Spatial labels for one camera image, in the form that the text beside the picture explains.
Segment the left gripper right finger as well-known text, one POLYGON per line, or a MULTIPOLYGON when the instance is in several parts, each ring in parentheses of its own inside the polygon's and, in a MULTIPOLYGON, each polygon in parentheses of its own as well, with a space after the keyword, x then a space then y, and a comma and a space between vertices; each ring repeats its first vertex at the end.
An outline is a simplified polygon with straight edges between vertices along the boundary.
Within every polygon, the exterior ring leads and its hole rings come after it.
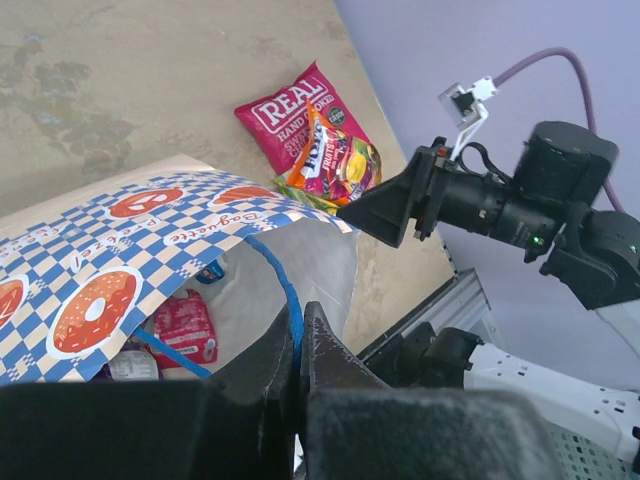
POLYGON ((506 391, 393 389, 306 305, 301 421, 309 479, 557 479, 533 405, 506 391))

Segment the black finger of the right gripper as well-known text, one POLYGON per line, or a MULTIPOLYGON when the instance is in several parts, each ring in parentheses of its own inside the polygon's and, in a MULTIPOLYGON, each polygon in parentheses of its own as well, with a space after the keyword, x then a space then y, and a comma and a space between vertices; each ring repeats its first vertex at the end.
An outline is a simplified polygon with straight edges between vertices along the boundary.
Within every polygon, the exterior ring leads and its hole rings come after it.
POLYGON ((425 197, 425 152, 416 151, 398 175, 340 207, 337 217, 374 239, 398 248, 410 218, 425 197))

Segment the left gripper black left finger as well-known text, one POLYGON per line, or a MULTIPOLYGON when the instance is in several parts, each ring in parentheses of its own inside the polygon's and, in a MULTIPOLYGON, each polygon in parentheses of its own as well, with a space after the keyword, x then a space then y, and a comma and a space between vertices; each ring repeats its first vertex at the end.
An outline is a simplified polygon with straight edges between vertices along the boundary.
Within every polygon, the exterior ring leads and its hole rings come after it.
POLYGON ((287 312, 200 380, 25 383, 1 391, 5 479, 289 479, 287 312))

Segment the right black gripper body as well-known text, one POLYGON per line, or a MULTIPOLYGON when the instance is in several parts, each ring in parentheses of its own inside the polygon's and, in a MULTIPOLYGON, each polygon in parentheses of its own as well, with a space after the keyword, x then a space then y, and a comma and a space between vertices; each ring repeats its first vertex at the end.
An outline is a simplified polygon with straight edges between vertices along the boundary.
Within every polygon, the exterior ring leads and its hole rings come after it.
POLYGON ((416 215, 414 237, 429 237, 439 223, 470 233, 497 239, 500 216, 508 203, 509 177, 491 162, 486 148, 473 142, 469 147, 481 156, 486 172, 469 169, 463 160, 450 158, 451 149, 444 137, 432 142, 436 164, 426 193, 413 213, 416 215))

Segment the green Fox's candy bag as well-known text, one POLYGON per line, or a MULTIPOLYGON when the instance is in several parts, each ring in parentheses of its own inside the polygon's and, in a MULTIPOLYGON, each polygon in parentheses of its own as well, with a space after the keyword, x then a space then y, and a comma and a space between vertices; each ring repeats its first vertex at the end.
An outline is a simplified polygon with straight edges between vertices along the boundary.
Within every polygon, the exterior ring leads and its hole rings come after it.
POLYGON ((303 190, 296 189, 294 187, 289 186, 286 183, 284 175, 280 175, 274 179, 274 184, 276 185, 278 191, 304 205, 316 208, 318 210, 327 212, 331 215, 336 215, 340 206, 330 202, 326 199, 320 198, 318 196, 307 193, 303 190))

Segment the orange Fox's candy bag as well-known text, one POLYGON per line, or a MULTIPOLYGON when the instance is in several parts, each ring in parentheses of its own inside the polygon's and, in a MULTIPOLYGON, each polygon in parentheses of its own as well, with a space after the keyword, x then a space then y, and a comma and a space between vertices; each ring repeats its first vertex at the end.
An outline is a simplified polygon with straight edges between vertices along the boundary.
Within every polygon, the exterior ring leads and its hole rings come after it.
POLYGON ((311 103, 306 104, 309 136, 286 178, 286 185, 344 206, 382 180, 375 146, 333 126, 311 103))

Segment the pink chips bag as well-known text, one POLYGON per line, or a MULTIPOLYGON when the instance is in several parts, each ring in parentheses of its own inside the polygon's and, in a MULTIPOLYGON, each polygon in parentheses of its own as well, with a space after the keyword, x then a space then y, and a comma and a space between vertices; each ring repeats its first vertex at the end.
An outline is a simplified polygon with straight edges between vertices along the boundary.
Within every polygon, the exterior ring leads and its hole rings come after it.
POLYGON ((277 175, 290 170, 307 144, 308 104, 331 125, 362 140, 368 139, 333 84, 312 63, 292 84, 234 110, 277 175))

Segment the checkered paper bag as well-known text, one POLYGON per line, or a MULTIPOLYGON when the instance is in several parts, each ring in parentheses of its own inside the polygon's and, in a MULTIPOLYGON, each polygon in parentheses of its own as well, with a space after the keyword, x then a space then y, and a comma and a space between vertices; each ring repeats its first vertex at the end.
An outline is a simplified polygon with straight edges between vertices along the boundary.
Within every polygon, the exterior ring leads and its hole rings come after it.
POLYGON ((87 381, 181 290, 198 291, 218 370, 256 341, 286 303, 319 301, 336 333, 347 322, 357 234, 337 217, 185 155, 101 181, 1 220, 1 381, 87 381), (225 277, 195 275, 224 255, 225 277))

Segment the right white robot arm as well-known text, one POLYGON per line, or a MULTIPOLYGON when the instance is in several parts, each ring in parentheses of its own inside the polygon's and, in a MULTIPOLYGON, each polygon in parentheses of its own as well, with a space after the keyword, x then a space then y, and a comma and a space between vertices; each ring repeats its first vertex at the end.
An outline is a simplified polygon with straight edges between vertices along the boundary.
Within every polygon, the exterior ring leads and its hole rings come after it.
MULTIPOLYGON (((618 147, 562 121, 538 123, 513 174, 480 143, 483 172, 463 149, 437 138, 398 175, 341 207, 338 216, 391 247, 407 230, 424 239, 445 223, 519 248, 526 263, 565 285, 588 311, 639 297, 639 223, 593 208, 618 147)), ((523 361, 479 336, 444 328, 400 370, 405 385, 507 390, 525 396, 550 423, 639 468, 639 398, 523 361)))

